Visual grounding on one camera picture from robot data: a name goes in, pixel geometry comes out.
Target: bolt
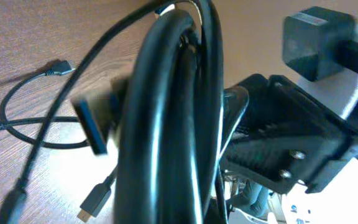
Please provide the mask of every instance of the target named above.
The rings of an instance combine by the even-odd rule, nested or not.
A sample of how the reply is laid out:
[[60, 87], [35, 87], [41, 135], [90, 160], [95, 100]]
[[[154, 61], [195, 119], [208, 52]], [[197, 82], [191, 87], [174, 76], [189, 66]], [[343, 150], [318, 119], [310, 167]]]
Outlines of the bolt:
[[292, 175], [288, 170], [280, 170], [280, 176], [285, 179], [289, 179]]
[[296, 150], [291, 150], [290, 155], [292, 157], [294, 157], [295, 159], [304, 159], [305, 158], [305, 153], [296, 151]]

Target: wood grain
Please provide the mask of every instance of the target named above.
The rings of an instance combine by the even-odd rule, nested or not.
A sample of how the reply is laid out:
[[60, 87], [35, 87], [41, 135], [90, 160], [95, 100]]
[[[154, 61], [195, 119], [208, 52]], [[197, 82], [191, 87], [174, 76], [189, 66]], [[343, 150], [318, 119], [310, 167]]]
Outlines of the wood grain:
[[[23, 75], [47, 62], [71, 60], [78, 65], [99, 37], [147, 0], [0, 1], [0, 102]], [[154, 15], [148, 15], [117, 36], [89, 66], [70, 96], [108, 85], [129, 73]], [[40, 78], [20, 90], [7, 107], [9, 119], [44, 116], [67, 77]], [[59, 115], [75, 115], [69, 100]], [[35, 137], [39, 125], [19, 131]], [[54, 124], [52, 142], [84, 139], [78, 124]], [[22, 170], [30, 145], [0, 132], [0, 205]], [[94, 157], [89, 148], [42, 149], [28, 188], [21, 223], [81, 223], [76, 218], [87, 194], [112, 171], [116, 154]], [[112, 197], [89, 223], [111, 223]]]

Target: wooden table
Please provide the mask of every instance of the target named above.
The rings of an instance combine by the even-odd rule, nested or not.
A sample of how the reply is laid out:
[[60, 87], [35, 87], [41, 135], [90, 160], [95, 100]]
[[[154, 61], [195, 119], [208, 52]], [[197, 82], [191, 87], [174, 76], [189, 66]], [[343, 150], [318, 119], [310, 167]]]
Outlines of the wooden table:
[[[0, 1], [0, 102], [25, 74], [52, 60], [77, 66], [100, 36], [147, 0]], [[116, 37], [89, 66], [70, 96], [108, 85], [132, 69], [139, 47], [155, 20], [150, 14]], [[9, 119], [44, 116], [67, 77], [40, 78], [20, 90], [7, 107]], [[58, 115], [75, 115], [69, 102]], [[35, 137], [39, 125], [18, 130]], [[84, 139], [79, 124], [54, 124], [48, 140]], [[30, 145], [0, 131], [0, 205], [18, 178]], [[87, 194], [112, 171], [117, 154], [95, 157], [90, 148], [57, 151], [43, 148], [27, 189], [21, 223], [81, 223], [76, 215]], [[112, 197], [89, 223], [111, 223]]]

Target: table top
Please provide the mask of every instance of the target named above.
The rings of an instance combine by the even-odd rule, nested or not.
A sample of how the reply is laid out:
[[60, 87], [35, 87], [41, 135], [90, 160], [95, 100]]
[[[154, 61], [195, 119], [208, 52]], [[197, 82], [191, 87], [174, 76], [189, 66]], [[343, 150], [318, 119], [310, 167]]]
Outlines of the table top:
[[[0, 1], [0, 102], [26, 74], [56, 59], [77, 66], [93, 44], [119, 19], [147, 0]], [[58, 115], [74, 116], [70, 98], [108, 85], [110, 79], [131, 72], [139, 47], [155, 20], [150, 14], [119, 34], [89, 66]], [[44, 77], [26, 85], [7, 106], [9, 119], [45, 116], [68, 79]], [[39, 125], [17, 129], [36, 137]], [[78, 142], [85, 136], [79, 124], [53, 124], [47, 140]], [[12, 189], [30, 151], [7, 131], [0, 131], [0, 206]], [[95, 157], [86, 147], [74, 150], [42, 148], [27, 189], [21, 223], [81, 223], [80, 204], [116, 165], [116, 154]], [[112, 197], [89, 223], [111, 223]]]

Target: black mechanical device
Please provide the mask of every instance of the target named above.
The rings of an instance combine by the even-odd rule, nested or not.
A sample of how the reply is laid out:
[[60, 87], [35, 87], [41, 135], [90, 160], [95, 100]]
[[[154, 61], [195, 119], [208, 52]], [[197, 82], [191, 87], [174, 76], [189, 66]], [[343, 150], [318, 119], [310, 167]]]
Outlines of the black mechanical device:
[[[223, 89], [223, 46], [218, 14], [211, 1], [190, 1], [202, 20], [201, 38], [191, 16], [172, 10], [157, 19], [139, 52], [133, 74], [113, 80], [105, 92], [72, 100], [78, 118], [55, 117], [58, 107], [101, 49], [147, 13], [177, 1], [151, 2], [110, 28], [74, 71], [45, 118], [8, 121], [5, 108], [24, 84], [1, 103], [0, 130], [33, 144], [27, 164], [7, 195], [0, 223], [17, 223], [25, 188], [40, 147], [91, 146], [106, 154], [113, 138], [117, 167], [81, 205], [79, 217], [96, 216], [114, 193], [115, 223], [227, 223], [221, 170], [229, 170], [285, 194], [302, 180], [306, 193], [322, 191], [353, 157], [358, 158], [358, 105], [344, 121], [281, 75], [255, 74]], [[346, 68], [358, 73], [355, 19], [312, 7], [285, 19], [284, 62], [316, 81]], [[80, 122], [87, 140], [43, 142], [51, 122]], [[37, 139], [13, 126], [43, 123]], [[210, 203], [216, 189], [214, 208]]]

